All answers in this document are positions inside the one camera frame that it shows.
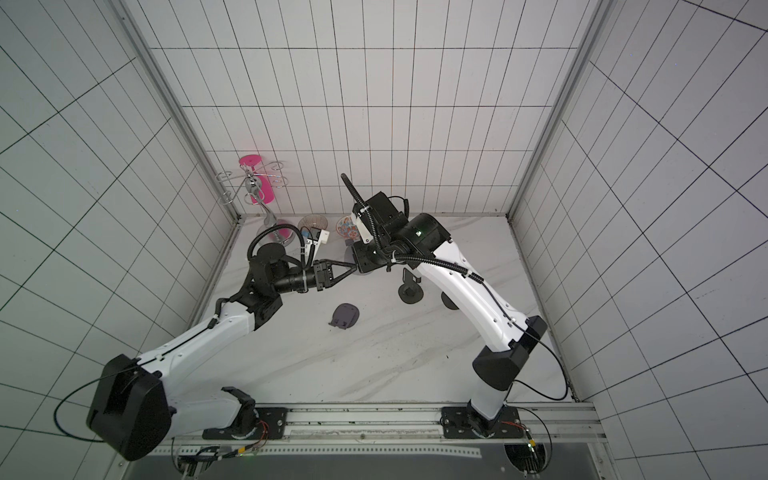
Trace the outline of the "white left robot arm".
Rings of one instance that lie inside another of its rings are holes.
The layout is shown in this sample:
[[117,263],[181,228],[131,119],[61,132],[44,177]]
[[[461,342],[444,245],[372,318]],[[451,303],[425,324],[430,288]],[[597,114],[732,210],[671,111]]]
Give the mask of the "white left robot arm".
[[296,232],[299,258],[260,233],[247,250],[248,271],[240,289],[217,300],[213,316],[173,340],[129,358],[120,354],[92,384],[96,391],[86,416],[94,442],[106,443],[128,461],[143,458],[167,439],[201,431],[206,437],[262,441],[277,434],[243,390],[224,386],[219,395],[186,402],[180,391],[200,366],[236,340],[265,325],[281,308],[285,293],[328,289],[350,276],[355,264],[319,260],[325,230]]

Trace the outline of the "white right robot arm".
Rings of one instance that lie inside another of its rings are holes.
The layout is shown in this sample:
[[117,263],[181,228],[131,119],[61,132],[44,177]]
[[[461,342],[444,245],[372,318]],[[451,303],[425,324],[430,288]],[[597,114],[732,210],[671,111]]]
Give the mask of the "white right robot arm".
[[434,283],[471,322],[484,341],[472,362],[479,386],[467,407],[468,428],[481,438],[501,423],[507,396],[548,326],[539,316],[527,317],[474,269],[449,231],[432,215],[413,218],[379,192],[365,200],[346,174],[340,178],[354,200],[352,213],[360,239],[352,246],[363,274],[405,265]]

